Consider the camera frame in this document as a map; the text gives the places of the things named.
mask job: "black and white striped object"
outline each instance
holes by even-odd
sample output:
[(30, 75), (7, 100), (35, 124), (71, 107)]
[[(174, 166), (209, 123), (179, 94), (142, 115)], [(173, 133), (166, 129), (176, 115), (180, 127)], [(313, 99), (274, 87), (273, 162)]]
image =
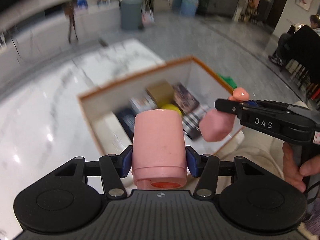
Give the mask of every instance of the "black and white striped object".
[(209, 109), (210, 108), (207, 105), (199, 106), (196, 110), (182, 118), (183, 130), (191, 140), (196, 140), (201, 136), (198, 125)]

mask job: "dark brown door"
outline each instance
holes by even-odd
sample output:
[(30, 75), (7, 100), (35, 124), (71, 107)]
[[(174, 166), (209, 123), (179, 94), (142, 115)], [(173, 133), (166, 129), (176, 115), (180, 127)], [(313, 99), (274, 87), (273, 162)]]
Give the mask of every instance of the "dark brown door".
[(275, 28), (277, 26), (277, 23), (281, 17), (286, 2), (287, 0), (275, 0), (273, 2), (273, 5), (267, 18), (267, 24), (270, 27)]

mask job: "crosshair logo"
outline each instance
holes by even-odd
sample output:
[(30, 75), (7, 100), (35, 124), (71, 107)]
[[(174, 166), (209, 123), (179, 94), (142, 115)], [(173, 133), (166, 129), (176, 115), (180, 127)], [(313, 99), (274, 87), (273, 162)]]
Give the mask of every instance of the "crosshair logo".
[(156, 196), (159, 198), (163, 198), (163, 197), (165, 197), (165, 194), (163, 192), (160, 192)]

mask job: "marble table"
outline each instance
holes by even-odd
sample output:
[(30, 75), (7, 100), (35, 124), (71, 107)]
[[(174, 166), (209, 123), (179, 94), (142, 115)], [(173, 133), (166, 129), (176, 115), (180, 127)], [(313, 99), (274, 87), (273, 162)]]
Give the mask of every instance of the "marble table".
[[(21, 231), (12, 207), (21, 190), (75, 156), (99, 159), (76, 96), (162, 63), (137, 40), (126, 40), (65, 62), (0, 103), (1, 239)], [(103, 192), (100, 178), (88, 184)]]

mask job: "seated person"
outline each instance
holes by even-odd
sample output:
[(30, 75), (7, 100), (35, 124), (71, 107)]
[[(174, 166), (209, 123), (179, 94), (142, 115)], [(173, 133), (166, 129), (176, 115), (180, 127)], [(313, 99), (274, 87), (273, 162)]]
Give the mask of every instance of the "seated person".
[[(310, 16), (310, 27), (320, 36), (320, 17), (319, 14), (313, 14)], [(278, 41), (278, 47), (276, 52), (273, 55), (269, 55), (269, 60), (278, 65), (285, 66), (287, 64), (287, 59), (283, 55), (282, 51), (284, 49), (285, 44), (291, 38), (291, 34), (284, 33), (280, 36)]]

